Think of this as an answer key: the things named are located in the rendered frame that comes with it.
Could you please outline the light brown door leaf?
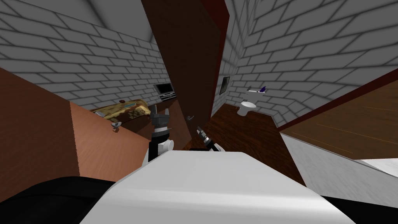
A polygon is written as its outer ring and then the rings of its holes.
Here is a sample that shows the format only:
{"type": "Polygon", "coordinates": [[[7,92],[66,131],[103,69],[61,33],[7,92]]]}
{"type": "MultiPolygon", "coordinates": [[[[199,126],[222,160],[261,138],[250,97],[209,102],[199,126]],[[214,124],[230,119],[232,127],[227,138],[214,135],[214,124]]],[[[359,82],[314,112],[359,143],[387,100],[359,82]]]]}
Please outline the light brown door leaf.
{"type": "Polygon", "coordinates": [[[138,169],[149,140],[0,68],[0,202],[41,182],[117,182],[138,169]]]}

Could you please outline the dark framed wall picture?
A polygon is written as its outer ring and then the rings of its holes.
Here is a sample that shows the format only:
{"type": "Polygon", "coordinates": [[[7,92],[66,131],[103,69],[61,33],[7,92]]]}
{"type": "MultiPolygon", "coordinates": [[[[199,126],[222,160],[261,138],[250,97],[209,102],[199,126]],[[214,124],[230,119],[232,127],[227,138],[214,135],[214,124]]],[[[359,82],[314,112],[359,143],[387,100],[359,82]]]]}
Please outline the dark framed wall picture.
{"type": "Polygon", "coordinates": [[[230,80],[230,76],[224,77],[222,79],[219,95],[221,95],[221,94],[226,92],[228,84],[229,84],[229,80],[230,80]]]}

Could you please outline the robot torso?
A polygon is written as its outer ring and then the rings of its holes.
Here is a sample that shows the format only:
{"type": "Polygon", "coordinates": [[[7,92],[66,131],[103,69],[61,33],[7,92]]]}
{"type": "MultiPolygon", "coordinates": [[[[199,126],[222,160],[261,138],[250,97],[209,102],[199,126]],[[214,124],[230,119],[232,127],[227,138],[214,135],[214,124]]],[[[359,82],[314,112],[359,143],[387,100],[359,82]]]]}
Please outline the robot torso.
{"type": "Polygon", "coordinates": [[[243,152],[172,150],[116,182],[80,224],[355,224],[243,152]]]}

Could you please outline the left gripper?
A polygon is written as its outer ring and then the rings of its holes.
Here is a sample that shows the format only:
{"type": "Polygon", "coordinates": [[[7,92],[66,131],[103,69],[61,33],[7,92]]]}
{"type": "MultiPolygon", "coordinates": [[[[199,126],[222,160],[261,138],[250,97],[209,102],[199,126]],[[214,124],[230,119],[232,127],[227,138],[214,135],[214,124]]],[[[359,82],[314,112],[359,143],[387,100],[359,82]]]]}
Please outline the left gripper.
{"type": "Polygon", "coordinates": [[[166,108],[164,114],[157,114],[157,112],[157,106],[152,105],[152,114],[150,115],[152,125],[155,129],[167,127],[170,118],[169,109],[166,108]]]}

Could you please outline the black television on stand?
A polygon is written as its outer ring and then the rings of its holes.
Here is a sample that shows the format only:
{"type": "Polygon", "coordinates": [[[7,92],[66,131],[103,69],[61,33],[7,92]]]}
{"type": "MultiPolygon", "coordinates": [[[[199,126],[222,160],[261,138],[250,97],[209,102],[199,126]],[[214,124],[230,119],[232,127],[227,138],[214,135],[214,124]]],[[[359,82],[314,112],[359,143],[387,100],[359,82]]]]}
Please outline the black television on stand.
{"type": "Polygon", "coordinates": [[[176,97],[175,91],[170,82],[155,84],[154,86],[161,101],[165,102],[176,97]]]}

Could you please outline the white toilet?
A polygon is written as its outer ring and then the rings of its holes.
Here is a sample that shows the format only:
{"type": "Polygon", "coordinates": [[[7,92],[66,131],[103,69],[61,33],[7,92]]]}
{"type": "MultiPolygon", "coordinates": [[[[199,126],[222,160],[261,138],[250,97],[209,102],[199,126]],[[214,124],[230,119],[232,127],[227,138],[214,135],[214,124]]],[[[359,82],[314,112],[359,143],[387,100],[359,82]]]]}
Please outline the white toilet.
{"type": "Polygon", "coordinates": [[[266,90],[266,86],[262,87],[259,91],[251,90],[251,87],[248,87],[243,101],[240,103],[239,110],[237,111],[237,114],[240,116],[246,116],[249,111],[254,110],[256,108],[255,103],[262,98],[266,90]]]}

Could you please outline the dark brown door leaf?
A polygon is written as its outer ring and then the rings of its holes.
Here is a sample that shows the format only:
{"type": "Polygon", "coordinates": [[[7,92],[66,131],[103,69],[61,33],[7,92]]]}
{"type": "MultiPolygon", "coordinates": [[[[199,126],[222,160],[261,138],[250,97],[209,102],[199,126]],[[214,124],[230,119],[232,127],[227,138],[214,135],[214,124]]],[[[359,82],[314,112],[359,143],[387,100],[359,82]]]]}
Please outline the dark brown door leaf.
{"type": "Polygon", "coordinates": [[[191,136],[184,149],[203,148],[197,127],[204,128],[213,109],[229,23],[226,2],[141,2],[191,136]]]}

